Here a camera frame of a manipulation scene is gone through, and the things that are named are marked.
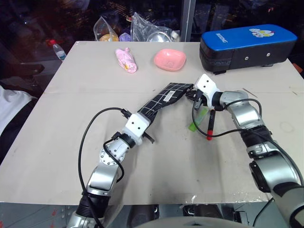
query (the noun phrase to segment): white table surface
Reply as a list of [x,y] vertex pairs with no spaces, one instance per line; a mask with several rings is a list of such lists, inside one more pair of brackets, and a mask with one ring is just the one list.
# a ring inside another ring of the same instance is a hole
[[[138,71],[117,63],[116,48],[129,47]],[[186,53],[182,70],[157,68],[163,48]],[[76,42],[25,122],[0,166],[0,201],[78,204],[77,155],[83,132],[96,112],[122,107],[136,112],[170,82],[194,83],[205,70],[199,43]],[[273,138],[304,173],[304,80],[291,63],[230,70],[214,76],[221,91],[246,89],[257,96]],[[160,110],[144,140],[127,153],[125,178],[111,203],[213,203],[266,200],[251,177],[252,161],[239,133],[212,141],[188,130],[192,102],[183,97]],[[205,118],[203,127],[207,127]],[[87,134],[82,156],[87,182],[105,140],[126,123],[117,111],[102,114]],[[234,129],[228,112],[217,112],[215,133]]]

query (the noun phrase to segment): plastic bag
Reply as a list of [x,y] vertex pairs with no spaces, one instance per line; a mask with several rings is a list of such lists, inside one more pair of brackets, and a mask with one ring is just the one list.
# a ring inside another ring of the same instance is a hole
[[171,42],[172,29],[156,26],[134,13],[131,23],[131,41]]
[[93,32],[96,41],[119,41],[118,35],[103,17],[94,24]]

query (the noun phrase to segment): red pen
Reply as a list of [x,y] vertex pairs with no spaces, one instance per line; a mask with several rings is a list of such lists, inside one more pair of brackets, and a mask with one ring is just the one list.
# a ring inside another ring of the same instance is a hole
[[[215,110],[210,111],[209,125],[207,134],[213,135],[213,127],[214,127],[214,119],[215,119]],[[212,140],[212,137],[207,136],[207,140]]]

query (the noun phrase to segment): white label on cloth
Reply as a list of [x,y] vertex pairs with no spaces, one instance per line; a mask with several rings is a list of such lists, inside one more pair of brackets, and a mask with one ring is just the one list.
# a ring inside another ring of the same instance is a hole
[[170,90],[170,92],[166,95],[166,97],[163,99],[163,101],[168,102],[174,93],[175,93],[175,91]]

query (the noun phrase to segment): pink plush toy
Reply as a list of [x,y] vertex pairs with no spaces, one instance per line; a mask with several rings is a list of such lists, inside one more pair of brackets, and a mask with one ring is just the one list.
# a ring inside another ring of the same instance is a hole
[[128,47],[125,50],[116,49],[115,54],[119,65],[127,72],[134,73],[137,70],[137,65]]

